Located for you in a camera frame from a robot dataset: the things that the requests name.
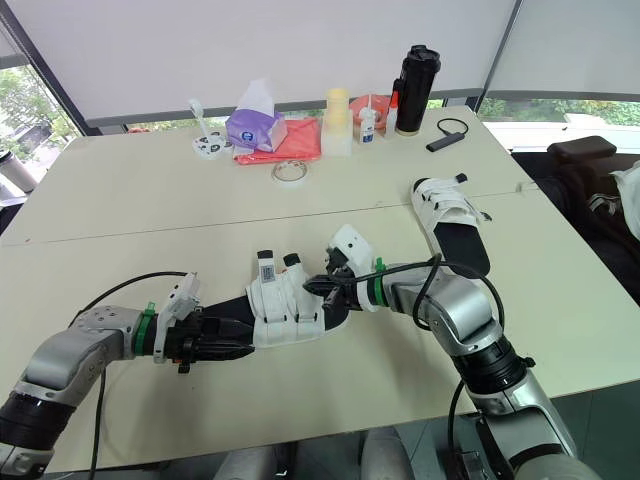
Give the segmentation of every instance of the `small white bottle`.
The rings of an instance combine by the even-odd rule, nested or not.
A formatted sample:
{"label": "small white bottle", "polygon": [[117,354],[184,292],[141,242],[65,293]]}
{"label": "small white bottle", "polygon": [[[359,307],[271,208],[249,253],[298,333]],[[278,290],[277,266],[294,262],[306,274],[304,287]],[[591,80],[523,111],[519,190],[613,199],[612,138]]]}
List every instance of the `small white bottle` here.
{"label": "small white bottle", "polygon": [[358,113],[360,118],[360,132],[358,141],[360,143],[373,143],[373,132],[376,128],[376,111],[371,108],[371,95],[369,95],[369,105]]}
{"label": "small white bottle", "polygon": [[322,119],[322,155],[348,157],[352,143],[353,115],[349,110],[349,93],[344,88],[332,88],[327,94],[327,111]]}
{"label": "small white bottle", "polygon": [[385,137],[393,137],[396,133],[396,122],[398,121],[398,92],[394,91],[391,95],[391,102],[389,103],[389,112],[387,113],[386,128],[384,131]]}

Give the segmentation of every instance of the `purple tissue box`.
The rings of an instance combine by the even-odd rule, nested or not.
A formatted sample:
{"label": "purple tissue box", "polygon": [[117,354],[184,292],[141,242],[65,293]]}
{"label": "purple tissue box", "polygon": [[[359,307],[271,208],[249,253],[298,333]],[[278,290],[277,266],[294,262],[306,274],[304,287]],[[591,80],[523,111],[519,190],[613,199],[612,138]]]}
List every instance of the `purple tissue box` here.
{"label": "purple tissue box", "polygon": [[236,109],[226,126],[231,143],[251,150],[274,152],[287,136],[287,124],[279,112],[272,117],[255,110]]}

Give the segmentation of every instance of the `white table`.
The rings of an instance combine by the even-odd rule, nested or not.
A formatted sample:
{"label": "white table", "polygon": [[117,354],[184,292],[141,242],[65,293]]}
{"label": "white table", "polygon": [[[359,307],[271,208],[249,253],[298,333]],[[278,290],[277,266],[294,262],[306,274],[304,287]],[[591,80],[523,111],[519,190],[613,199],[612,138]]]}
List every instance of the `white table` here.
{"label": "white table", "polygon": [[[550,396],[635,380],[640,310],[539,191],[474,199],[506,332]],[[256,275],[255,253],[299,252],[322,271],[331,235],[351,223],[386,263],[430,256],[409,206],[395,206],[0,248],[0,396],[33,350],[112,285],[163,269],[197,270],[204,305],[233,298]],[[174,283],[113,295],[144,307]],[[411,319],[355,314],[320,340],[198,363],[187,376],[150,358],[108,371],[100,466],[177,458],[445,415],[457,374]],[[87,468],[97,388],[72,417],[49,471]],[[462,398],[461,410],[471,404]]]}
{"label": "white table", "polygon": [[[437,120],[463,119],[467,138],[436,153]],[[75,140],[4,233],[2,245],[343,212],[409,203],[423,177],[464,172],[470,196],[516,191],[529,177],[467,107],[427,110],[420,134],[354,145],[347,158],[310,164],[304,188],[271,179],[272,165],[207,161],[198,130]]]}

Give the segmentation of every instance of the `black cable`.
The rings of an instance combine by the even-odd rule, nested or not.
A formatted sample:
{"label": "black cable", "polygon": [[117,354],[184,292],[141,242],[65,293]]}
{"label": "black cable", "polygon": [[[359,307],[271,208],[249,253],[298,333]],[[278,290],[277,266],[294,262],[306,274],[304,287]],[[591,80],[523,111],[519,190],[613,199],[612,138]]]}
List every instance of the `black cable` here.
{"label": "black cable", "polygon": [[[139,282],[140,280],[146,280],[147,278],[166,277],[166,276],[184,277],[185,275],[186,275],[186,272],[173,272],[173,271],[152,272],[152,273],[145,273],[144,275],[139,275],[137,277],[131,278],[126,282],[119,283],[115,287],[110,288],[103,294],[99,295],[92,302],[89,302],[89,304],[87,304],[86,307],[84,307],[82,310],[80,310],[76,314],[75,318],[69,324],[69,327],[73,325],[73,322],[75,322],[76,318],[78,318],[78,315],[95,307],[98,303],[100,303],[102,300],[107,298],[109,295],[111,295],[114,292],[117,292],[118,290],[126,287],[127,285],[131,285],[132,283]],[[107,368],[105,367],[105,369],[102,371],[102,374],[100,375],[100,393],[98,393],[98,403],[96,405],[96,419],[95,419],[95,426],[93,429],[93,451],[91,452],[91,468],[89,469],[88,480],[93,480],[93,477],[96,474],[96,466],[98,464],[98,447],[100,446],[100,422],[102,421],[102,404],[104,402],[104,390],[105,390],[106,384],[107,384]]]}
{"label": "black cable", "polygon": [[93,480],[96,474],[96,465],[98,464],[98,447],[100,446],[100,422],[102,420],[102,403],[104,402],[104,388],[107,384],[107,369],[102,371],[100,375],[100,393],[98,394],[98,403],[96,405],[96,420],[93,427],[93,452],[91,453],[91,468],[89,469],[88,480]]}
{"label": "black cable", "polygon": [[458,399],[460,398],[460,394],[462,393],[463,388],[464,382],[460,380],[460,383],[458,383],[455,392],[453,392],[453,397],[451,397],[451,404],[449,405],[449,417],[447,419],[447,443],[449,445],[449,453],[451,454],[451,460],[453,462],[453,465],[455,466],[456,474],[460,478],[463,478],[463,476],[460,472],[460,464],[458,463],[455,445],[453,444],[453,422],[456,418],[456,407],[458,405]]}
{"label": "black cable", "polygon": [[433,283],[433,279],[436,278],[436,274],[438,273],[438,268],[440,268],[440,263],[442,262],[442,254],[441,253],[435,254],[431,260],[432,260],[432,265],[431,265],[431,270],[429,271],[429,275],[427,275],[427,280],[424,282],[424,285],[422,285],[422,288],[418,292],[418,295],[416,296],[416,301],[413,302],[413,312],[412,312],[413,323],[416,324],[416,327],[421,328],[422,330],[431,330],[431,327],[429,327],[428,324],[422,323],[420,321],[420,319],[418,318],[418,315],[420,313],[420,304],[422,303],[422,300],[424,300],[425,297],[427,296],[427,290],[429,290],[431,283]]}
{"label": "black cable", "polygon": [[[389,268],[387,270],[382,270],[380,272],[369,273],[367,275],[362,275],[360,277],[355,277],[355,278],[336,277],[334,275],[329,275],[329,278],[331,279],[331,281],[333,281],[333,282],[335,282],[337,284],[340,284],[340,285],[352,285],[354,283],[364,282],[364,281],[367,281],[367,280],[373,280],[374,278],[384,277],[385,275],[391,275],[393,273],[405,272],[407,270],[414,270],[414,269],[423,268],[423,267],[431,267],[433,265],[434,258],[431,258],[430,260],[428,260],[426,262],[406,263],[406,264],[400,265],[398,267]],[[463,272],[463,276],[464,277],[474,278],[474,279],[477,278],[482,283],[484,283],[485,286],[487,287],[487,289],[491,292],[491,295],[493,296],[493,299],[496,302],[496,308],[498,309],[498,322],[500,323],[500,326],[502,326],[502,328],[504,328],[504,320],[505,320],[504,305],[502,304],[502,299],[500,298],[500,294],[498,293],[498,290],[496,289],[496,287],[493,285],[493,283],[491,283],[491,281],[487,277],[482,275],[477,270],[469,267],[468,265],[464,265],[464,264],[458,263],[458,262],[450,262],[450,261],[446,261],[445,260],[444,262],[441,262],[439,266],[440,267],[455,267],[459,271]]]}
{"label": "black cable", "polygon": [[113,288],[110,288],[109,290],[104,292],[102,295],[100,295],[98,298],[96,298],[94,301],[89,303],[82,310],[80,310],[79,313],[86,312],[90,308],[95,307],[98,303],[100,303],[102,300],[107,298],[112,293],[117,292],[118,290],[120,290],[121,288],[126,287],[127,285],[131,285],[132,283],[139,282],[140,280],[146,280],[147,278],[153,278],[153,277],[170,277],[170,276],[173,276],[173,277],[184,277],[185,275],[186,275],[186,272],[172,272],[172,271],[152,272],[152,273],[145,273],[144,275],[139,275],[137,277],[134,277],[134,278],[131,278],[131,279],[127,280],[126,282],[122,282],[122,283],[116,285]]}
{"label": "black cable", "polygon": [[449,132],[448,130],[445,130],[444,128],[442,128],[440,126],[440,124],[442,122],[456,122],[459,123],[461,125],[464,125],[464,132],[459,132],[462,135],[466,134],[469,131],[469,125],[467,125],[465,122],[463,122],[462,120],[458,119],[458,118],[443,118],[442,120],[438,120],[438,123],[436,123],[436,127],[438,127],[438,130],[440,130],[442,133],[444,133],[445,135],[451,135],[454,132]]}

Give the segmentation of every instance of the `red cloth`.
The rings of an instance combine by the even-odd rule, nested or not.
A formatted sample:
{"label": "red cloth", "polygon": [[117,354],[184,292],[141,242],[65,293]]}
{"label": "red cloth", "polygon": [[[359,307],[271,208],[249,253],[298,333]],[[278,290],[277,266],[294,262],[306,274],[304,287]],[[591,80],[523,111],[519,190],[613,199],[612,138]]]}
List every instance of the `red cloth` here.
{"label": "red cloth", "polygon": [[248,155],[234,157],[241,165],[277,163],[283,160],[314,160],[322,154],[320,150],[320,127],[315,118],[286,120],[287,136],[275,152],[255,150]]}

